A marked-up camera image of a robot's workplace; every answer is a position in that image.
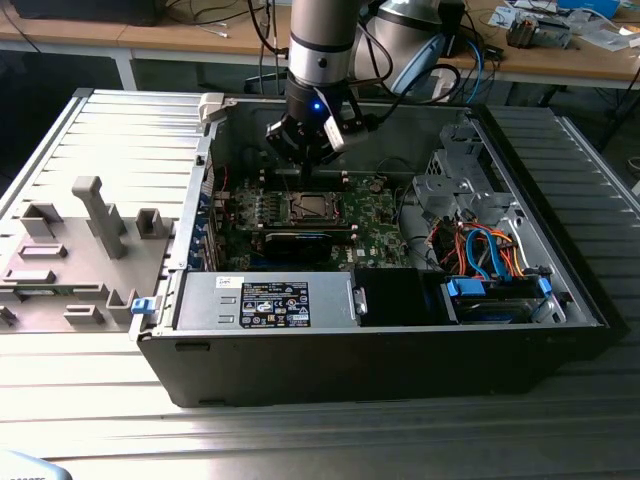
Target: blue cable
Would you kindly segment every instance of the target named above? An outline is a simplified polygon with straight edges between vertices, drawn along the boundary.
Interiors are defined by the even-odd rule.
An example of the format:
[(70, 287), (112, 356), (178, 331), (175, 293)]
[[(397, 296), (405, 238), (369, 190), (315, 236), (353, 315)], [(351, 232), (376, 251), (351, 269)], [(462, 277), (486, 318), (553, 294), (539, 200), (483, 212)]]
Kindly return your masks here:
[(467, 251), (467, 260), (469, 262), (469, 265), (471, 265), (471, 267), (476, 272), (482, 275), (485, 280), (491, 280), (491, 277), (486, 272), (486, 270), (484, 270), (480, 265), (478, 265), (476, 261), (473, 259), (473, 239), (480, 233), (482, 233), (484, 236), (487, 237), (487, 240), (489, 242), (489, 251), (491, 252), (491, 261), (493, 262), (493, 268), (495, 268), (496, 273), (498, 274), (499, 277), (504, 278), (507, 281), (511, 280), (511, 275), (509, 275), (506, 267), (500, 260), (500, 254), (498, 253), (498, 244), (496, 243), (496, 239), (493, 238), (493, 235), (491, 235), (491, 232), (489, 232), (488, 230), (485, 230), (484, 228), (476, 228), (475, 230), (471, 230), (471, 232), (467, 236), (466, 251)]
[(471, 100), (473, 100), (473, 97), (475, 97), (476, 93), (478, 93), (478, 87), (480, 86), (480, 82), (482, 81), (482, 71), (484, 69), (484, 65), (482, 61), (482, 55), (480, 55), (480, 50), (478, 50), (478, 47), (476, 46), (476, 44), (473, 43), (468, 38), (466, 40), (467, 40), (467, 43), (471, 45), (471, 48), (473, 48), (473, 51), (476, 54), (476, 58), (478, 59), (478, 78), (476, 78), (476, 86), (473, 88), (473, 92), (471, 93), (471, 96), (467, 98), (467, 101), (466, 101), (466, 103), (471, 103)]

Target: white cable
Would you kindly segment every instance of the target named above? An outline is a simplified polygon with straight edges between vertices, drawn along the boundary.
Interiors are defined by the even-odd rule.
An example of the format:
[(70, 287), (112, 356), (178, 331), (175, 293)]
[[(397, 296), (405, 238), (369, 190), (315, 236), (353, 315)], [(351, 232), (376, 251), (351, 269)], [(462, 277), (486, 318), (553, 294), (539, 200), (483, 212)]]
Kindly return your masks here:
[(222, 38), (229, 38), (229, 34), (225, 33), (225, 32), (220, 32), (218, 30), (210, 30), (207, 27), (203, 27), (202, 25), (196, 25), (198, 28), (201, 28), (202, 30), (204, 30), (205, 32), (209, 32), (209, 33), (215, 33), (216, 35), (218, 35), (219, 37)]
[(574, 8), (574, 10), (578, 10), (581, 12), (587, 12), (590, 13), (592, 15), (595, 15), (597, 17), (600, 17), (601, 19), (603, 19), (607, 24), (609, 24), (611, 27), (613, 27), (616, 32), (620, 30), (620, 27), (618, 25), (616, 25), (615, 23), (613, 23), (611, 20), (609, 20), (607, 17), (605, 17), (604, 15), (602, 15), (599, 12), (596, 12), (595, 10), (591, 10), (590, 8)]
[(640, 172), (640, 163), (637, 163), (638, 161), (640, 161), (640, 157), (631, 157), (627, 160), (627, 165), (631, 170)]

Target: green circuit board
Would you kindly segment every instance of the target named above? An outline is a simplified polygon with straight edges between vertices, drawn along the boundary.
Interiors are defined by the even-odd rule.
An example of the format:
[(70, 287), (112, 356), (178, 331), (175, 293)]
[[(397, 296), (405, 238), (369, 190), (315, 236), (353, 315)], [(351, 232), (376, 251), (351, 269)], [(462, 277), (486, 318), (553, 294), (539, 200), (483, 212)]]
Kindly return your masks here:
[(225, 237), (225, 267), (230, 271), (292, 269), (291, 265), (274, 264), (264, 258), (260, 248), (261, 229), (269, 225), (287, 231), (287, 227), (300, 228), (301, 224), (310, 233), (316, 229), (324, 232), (327, 225), (349, 230), (344, 234), (348, 240), (338, 241), (331, 247), (328, 261), (299, 262), (295, 270), (409, 266), (406, 247), (393, 223), (393, 191), (373, 176), (355, 177), (351, 182), (351, 187), (344, 192), (265, 192), (251, 185), (233, 189), (229, 213), (234, 223), (226, 224), (219, 232)]

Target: side panel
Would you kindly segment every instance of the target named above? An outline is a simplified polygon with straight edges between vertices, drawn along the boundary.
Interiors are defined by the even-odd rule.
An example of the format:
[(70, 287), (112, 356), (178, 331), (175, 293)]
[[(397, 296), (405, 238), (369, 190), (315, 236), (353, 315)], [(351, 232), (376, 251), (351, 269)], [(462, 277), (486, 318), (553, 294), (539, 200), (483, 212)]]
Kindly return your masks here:
[(147, 337), (138, 346), (177, 405), (256, 406), (522, 393), (597, 333)]

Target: sticker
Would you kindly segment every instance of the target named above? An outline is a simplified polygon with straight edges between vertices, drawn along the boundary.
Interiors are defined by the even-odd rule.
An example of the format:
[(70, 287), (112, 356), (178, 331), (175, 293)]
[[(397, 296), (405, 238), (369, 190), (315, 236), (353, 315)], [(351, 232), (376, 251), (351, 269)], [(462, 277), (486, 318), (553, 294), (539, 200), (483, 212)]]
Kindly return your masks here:
[(217, 277), (216, 288), (242, 288), (244, 277)]
[(241, 288), (243, 328), (311, 326), (308, 283), (242, 283)]

